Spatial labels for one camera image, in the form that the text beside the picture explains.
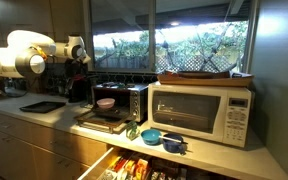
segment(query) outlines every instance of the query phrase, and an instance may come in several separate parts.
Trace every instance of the kitchen counter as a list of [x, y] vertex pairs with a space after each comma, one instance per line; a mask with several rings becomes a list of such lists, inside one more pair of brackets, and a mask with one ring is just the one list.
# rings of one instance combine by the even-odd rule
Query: kitchen counter
[[[184, 137], [188, 142], [187, 152], [181, 156], [166, 152], [162, 145], [146, 145], [141, 137], [130, 141], [126, 138], [125, 131], [121, 134], [109, 134], [79, 127], [74, 117], [88, 111], [79, 104], [67, 103], [66, 106], [46, 114], [22, 112], [19, 109], [40, 101], [67, 102], [67, 99], [31, 93], [20, 98], [0, 97], [0, 113], [238, 179], [288, 179], [287, 174], [251, 130], [245, 148]], [[147, 121], [139, 127], [140, 130], [148, 128]]]

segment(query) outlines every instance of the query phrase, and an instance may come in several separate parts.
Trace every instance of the blue bowl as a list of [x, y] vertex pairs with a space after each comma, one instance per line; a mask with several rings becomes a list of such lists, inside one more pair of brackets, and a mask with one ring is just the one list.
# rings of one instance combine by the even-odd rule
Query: blue bowl
[[147, 145], [157, 145], [160, 143], [161, 132], [156, 129], [147, 129], [141, 133], [142, 139]]

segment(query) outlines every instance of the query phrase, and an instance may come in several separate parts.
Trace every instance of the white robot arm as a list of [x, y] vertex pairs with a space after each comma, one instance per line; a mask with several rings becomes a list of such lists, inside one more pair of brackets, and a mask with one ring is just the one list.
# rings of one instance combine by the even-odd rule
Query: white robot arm
[[16, 30], [7, 37], [8, 47], [0, 48], [0, 77], [23, 78], [41, 75], [47, 56], [90, 60], [83, 39], [69, 36], [68, 43], [55, 43], [43, 34]]

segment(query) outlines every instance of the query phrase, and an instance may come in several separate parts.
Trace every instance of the microwave window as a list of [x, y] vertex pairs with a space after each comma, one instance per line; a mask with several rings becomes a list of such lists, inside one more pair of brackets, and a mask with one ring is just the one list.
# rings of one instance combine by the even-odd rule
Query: microwave window
[[219, 96], [154, 92], [153, 120], [157, 123], [213, 133]]
[[104, 98], [115, 99], [115, 107], [129, 107], [130, 106], [130, 91], [124, 89], [105, 89], [99, 88], [93, 89], [94, 93], [94, 104], [96, 101]]

